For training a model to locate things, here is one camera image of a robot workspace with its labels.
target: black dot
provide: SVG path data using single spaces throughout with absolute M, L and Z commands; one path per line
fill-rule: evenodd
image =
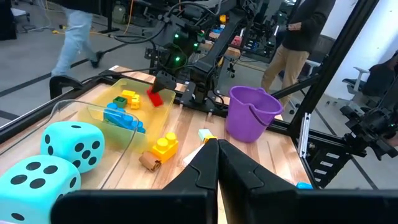
M 84 145 L 83 143 L 78 143 L 78 144 L 75 146 L 75 151 L 76 151 L 76 152 L 80 152 L 80 151 L 83 150 L 84 147 L 85 147 L 85 145 Z
M 25 180 L 27 180 L 27 176 L 26 175 L 16 175 L 15 177 L 13 177 L 11 179 L 11 184 L 17 185 L 17 184 L 21 184 L 23 182 L 25 182 Z
M 44 141 L 45 141 L 45 143 L 47 143 L 47 144 L 50 143 L 50 136 L 49 136 L 48 134 L 45 135 Z
M 37 188 L 43 187 L 44 184 L 45 184 L 45 180 L 44 180 L 43 178 L 38 178 L 38 179 L 33 180 L 33 181 L 29 184 L 29 186 L 30 186 L 32 189 L 37 189 Z
M 16 220 L 18 220 L 18 221 L 24 221 L 25 220 L 25 218 L 21 214 L 18 214 L 18 213 L 13 213 L 13 214 L 11 214 L 11 216 L 13 218 L 15 218 Z
M 54 149 L 52 148 L 52 146 L 49 146 L 47 150 L 49 152 L 49 155 L 52 156 L 52 154 L 54 153 Z
M 75 186 L 75 183 L 76 183 L 76 177 L 74 177 L 74 178 L 70 181 L 69 187 L 72 188 L 73 186 Z
M 90 160 L 88 161 L 89 165 L 93 165 L 97 161 L 97 158 L 91 157 Z
M 38 169 L 41 165 L 42 165 L 42 164 L 39 163 L 39 162 L 31 162 L 30 164 L 28 164 L 28 165 L 26 166 L 26 169 L 27 169 L 27 170 L 30 170 L 30 171 L 36 170 L 36 169 Z
M 43 172 L 44 172 L 45 174 L 53 174 L 53 173 L 55 173 L 57 170 L 58 170 L 58 167 L 57 167 L 57 166 L 48 166 L 48 167 L 46 167 L 46 168 L 43 170 Z
M 86 150 L 86 151 L 83 152 L 83 154 L 81 155 L 81 157 L 82 157 L 83 159 L 87 159 L 87 158 L 90 156 L 90 154 L 91 154 L 90 150 Z
M 92 145 L 93 149 L 97 149 L 100 146 L 100 142 L 99 141 L 95 141 Z
M 72 162 L 72 164 L 75 165 L 76 168 L 80 167 L 80 161 Z

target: wooden tabletop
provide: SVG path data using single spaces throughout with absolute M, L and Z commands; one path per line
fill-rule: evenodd
M 119 72 L 128 69 L 113 67 L 112 70 Z M 141 72 L 127 73 L 126 75 L 147 82 L 153 82 L 154 80 L 153 76 Z M 109 88 L 109 85 L 100 84 L 80 96 L 77 100 L 91 102 Z M 184 91 L 185 86 L 178 84 L 177 89 Z M 12 139 L 0 144 L 0 175 L 18 161 L 39 153 L 40 138 L 45 126 L 38 127 L 44 124 L 47 121 L 46 119 L 48 118 L 39 121 Z M 68 106 L 63 109 L 60 119 L 78 120 L 76 108 L 72 109 L 71 106 Z M 224 118 L 207 116 L 206 113 L 173 105 L 169 118 L 162 128 L 161 136 L 168 132 L 174 132 L 177 135 L 180 144 L 176 155 L 165 164 L 162 164 L 157 172 L 152 173 L 139 163 L 138 158 L 141 155 L 134 152 L 134 150 L 115 149 L 106 146 L 105 154 L 98 167 L 81 175 L 82 188 L 162 189 L 181 173 L 183 170 L 182 160 L 201 144 L 198 136 L 199 129 L 209 129 L 219 139 L 228 140 L 266 169 L 291 181 L 293 184 L 300 181 L 309 182 L 291 138 L 265 131 L 256 142 L 245 144 L 233 139 L 225 131 L 224 123 Z M 37 128 L 36 132 L 21 140 L 21 138 Z M 218 207 L 219 223 L 226 223 L 220 190 L 218 193 Z

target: red lego brick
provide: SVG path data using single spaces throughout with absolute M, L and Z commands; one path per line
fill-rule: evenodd
M 163 100 L 161 99 L 159 93 L 153 93 L 152 89 L 147 90 L 147 95 L 155 107 L 163 104 Z

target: green lego brick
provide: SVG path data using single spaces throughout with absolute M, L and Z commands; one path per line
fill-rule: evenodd
M 124 108 L 127 104 L 127 99 L 121 96 L 116 97 L 113 103 L 118 106 L 118 108 Z

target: khaki pants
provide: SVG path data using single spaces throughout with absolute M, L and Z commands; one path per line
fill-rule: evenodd
M 297 82 L 297 77 L 303 69 L 305 61 L 309 55 L 310 53 L 308 52 L 289 50 L 281 45 L 276 50 L 275 57 L 264 72 L 261 83 L 262 87 L 269 93 L 269 88 L 271 87 L 272 82 L 283 69 L 285 69 L 285 76 L 282 83 L 282 89 L 294 85 Z M 291 95 L 285 96 L 279 99 L 279 101 L 285 107 L 291 97 Z

